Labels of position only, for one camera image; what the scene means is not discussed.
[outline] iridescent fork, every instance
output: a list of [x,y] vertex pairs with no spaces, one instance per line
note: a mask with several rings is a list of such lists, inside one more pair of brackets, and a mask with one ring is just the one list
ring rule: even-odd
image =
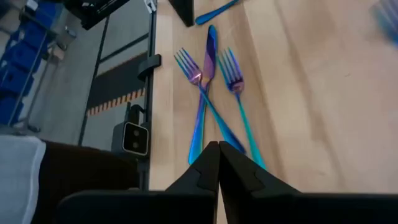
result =
[[232,94],[235,95],[236,100],[238,101],[239,110],[241,112],[242,120],[244,123],[244,128],[246,129],[246,134],[249,139],[250,150],[251,150],[251,154],[253,156],[253,160],[256,164],[261,166],[263,169],[267,169],[264,161],[262,160],[260,150],[257,147],[256,141],[254,140],[254,136],[251,131],[249,121],[246,117],[246,114],[245,114],[243,106],[242,106],[241,97],[240,97],[240,95],[244,89],[242,71],[239,68],[239,65],[235,59],[235,56],[232,53],[232,50],[230,48],[228,48],[228,52],[229,52],[229,56],[228,56],[226,50],[224,50],[224,52],[221,53],[221,56],[217,56],[217,62],[220,65],[220,69],[221,69],[221,72],[225,79],[225,83],[226,83],[228,90]]
[[243,154],[246,154],[246,151],[244,150],[242,144],[239,142],[238,138],[233,134],[231,129],[218,114],[216,108],[213,106],[213,104],[207,97],[206,90],[204,90],[200,85],[202,80],[202,72],[199,66],[195,63],[195,61],[191,58],[188,52],[184,49],[177,52],[177,56],[174,55],[174,58],[177,61],[178,65],[180,66],[182,72],[188,78],[189,82],[192,85],[195,85],[199,88],[202,97],[205,99],[207,105],[209,106],[211,112],[213,113],[218,123],[218,126],[220,127],[224,140],[230,143],[238,151],[242,152]]

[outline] cutlery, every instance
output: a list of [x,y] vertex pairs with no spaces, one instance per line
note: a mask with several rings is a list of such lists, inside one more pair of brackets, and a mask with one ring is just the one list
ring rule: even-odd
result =
[[398,44],[398,1],[381,0],[372,7],[372,12],[383,32]]
[[259,166],[261,166],[263,169],[266,170],[267,167],[266,167],[264,161],[262,160],[260,150],[257,147],[256,141],[254,140],[254,136],[251,131],[248,118],[246,117],[246,114],[244,112],[241,97],[240,97],[240,95],[244,89],[242,71],[241,71],[241,69],[238,65],[238,62],[236,61],[235,56],[232,53],[232,50],[230,48],[228,48],[228,52],[229,52],[229,56],[227,54],[227,51],[224,50],[224,52],[222,52],[221,55],[217,57],[217,62],[220,66],[220,69],[221,69],[221,72],[225,79],[225,83],[226,83],[228,90],[232,94],[235,95],[236,101],[238,101],[239,110],[241,112],[242,120],[244,123],[244,128],[246,129],[246,134],[249,139],[250,150],[251,150],[251,154],[253,156],[253,160],[256,164],[258,164]]
[[231,6],[233,6],[235,3],[237,3],[239,0],[232,0],[229,3],[225,4],[224,6],[219,7],[218,9],[208,12],[204,15],[198,16],[195,19],[195,22],[198,25],[202,25],[208,21],[210,21],[212,18],[218,16],[219,14],[221,14],[222,12],[224,12],[225,10],[229,9]]
[[[208,29],[207,43],[206,43],[206,53],[205,53],[205,65],[203,67],[201,87],[206,91],[209,90],[209,84],[214,78],[216,70],[216,50],[217,50],[217,31],[216,28],[211,25]],[[203,148],[203,130],[204,130],[204,120],[206,111],[206,101],[202,95],[199,99],[199,108],[197,113],[197,120],[195,123],[195,129],[193,131],[191,147],[188,155],[188,163],[190,165],[195,162],[197,157],[200,155]]]
[[180,66],[182,72],[188,78],[189,82],[192,85],[195,85],[199,88],[201,95],[205,99],[207,105],[210,107],[210,110],[213,113],[218,123],[218,126],[220,127],[224,140],[230,143],[238,151],[246,154],[246,151],[244,150],[242,144],[239,142],[238,138],[234,135],[234,133],[231,131],[225,121],[221,118],[216,108],[207,97],[206,90],[201,87],[200,83],[202,81],[202,72],[199,66],[195,63],[195,61],[191,58],[191,56],[184,48],[177,52],[177,56],[178,58],[174,55],[174,58]]

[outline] wooden surface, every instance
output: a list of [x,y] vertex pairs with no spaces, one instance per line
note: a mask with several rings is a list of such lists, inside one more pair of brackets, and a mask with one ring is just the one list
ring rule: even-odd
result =
[[[195,1],[195,15],[229,0]],[[243,0],[186,28],[158,1],[150,188],[187,169],[199,92],[173,54],[203,66],[206,32],[231,47],[245,81],[243,105],[269,171],[303,192],[398,193],[398,49],[369,13],[376,0]],[[216,70],[210,99],[249,149],[238,104]],[[223,140],[208,110],[205,142]]]

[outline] white towel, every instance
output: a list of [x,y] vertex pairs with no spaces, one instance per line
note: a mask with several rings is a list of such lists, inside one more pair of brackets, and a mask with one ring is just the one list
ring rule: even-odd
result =
[[32,221],[44,152],[36,137],[0,135],[0,223]]

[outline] spoon handle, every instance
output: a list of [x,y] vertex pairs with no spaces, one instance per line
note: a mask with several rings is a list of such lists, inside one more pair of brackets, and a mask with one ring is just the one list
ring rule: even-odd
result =
[[214,10],[214,11],[211,11],[211,12],[208,12],[208,13],[206,13],[206,14],[204,14],[204,15],[198,16],[198,17],[195,19],[195,22],[196,22],[198,25],[202,25],[202,24],[204,24],[204,23],[210,21],[212,18],[216,17],[218,14],[221,14],[221,13],[224,12],[225,10],[229,9],[231,6],[233,6],[233,5],[234,5],[235,3],[237,3],[238,1],[239,1],[239,0],[231,1],[231,2],[227,3],[226,5],[221,6],[220,8],[218,8],[218,9],[216,9],[216,10]]

